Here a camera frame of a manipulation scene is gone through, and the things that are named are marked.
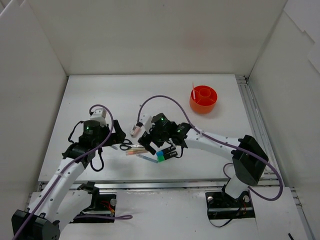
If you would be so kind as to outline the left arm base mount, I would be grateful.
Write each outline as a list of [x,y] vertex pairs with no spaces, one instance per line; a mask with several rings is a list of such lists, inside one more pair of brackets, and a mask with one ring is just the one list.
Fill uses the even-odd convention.
[[117,195],[102,192],[95,182],[88,181],[77,187],[77,191],[85,191],[91,196],[90,205],[83,209],[70,224],[110,224],[116,216]]

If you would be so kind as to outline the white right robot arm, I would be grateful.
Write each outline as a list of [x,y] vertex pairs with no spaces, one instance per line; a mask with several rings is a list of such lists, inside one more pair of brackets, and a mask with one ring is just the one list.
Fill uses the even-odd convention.
[[228,138],[221,135],[195,130],[191,124],[176,124],[163,114],[155,116],[143,114],[138,123],[145,129],[138,143],[152,155],[156,154],[153,145],[161,148],[172,143],[184,149],[203,150],[232,162],[235,175],[227,182],[221,200],[233,206],[248,187],[256,186],[264,173],[268,156],[256,139],[250,135],[243,138]]

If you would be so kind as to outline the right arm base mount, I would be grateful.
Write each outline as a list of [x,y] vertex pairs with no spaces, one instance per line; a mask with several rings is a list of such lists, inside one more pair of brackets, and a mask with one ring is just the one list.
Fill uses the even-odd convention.
[[255,218],[256,214],[248,191],[234,199],[222,191],[206,192],[207,217],[209,220]]

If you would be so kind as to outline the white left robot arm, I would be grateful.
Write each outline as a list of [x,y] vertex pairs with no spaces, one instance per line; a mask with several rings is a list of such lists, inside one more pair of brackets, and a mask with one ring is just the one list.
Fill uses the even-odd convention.
[[62,154],[53,177],[26,208],[17,210],[12,218],[15,240],[57,240],[64,228],[84,209],[94,210],[100,204],[99,189],[88,182],[76,190],[72,200],[66,200],[75,180],[84,172],[96,151],[121,144],[126,134],[117,120],[83,122],[83,133]]

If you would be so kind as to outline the blue slim highlighter pen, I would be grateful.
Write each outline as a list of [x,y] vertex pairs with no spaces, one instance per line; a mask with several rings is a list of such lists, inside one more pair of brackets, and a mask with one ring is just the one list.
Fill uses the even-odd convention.
[[137,157],[141,158],[141,159],[144,159],[144,160],[147,160],[149,162],[152,162],[152,163],[158,163],[158,161],[156,159],[153,159],[151,157],[148,157],[148,156],[145,156],[145,155],[142,155],[142,154],[137,154],[136,155]]

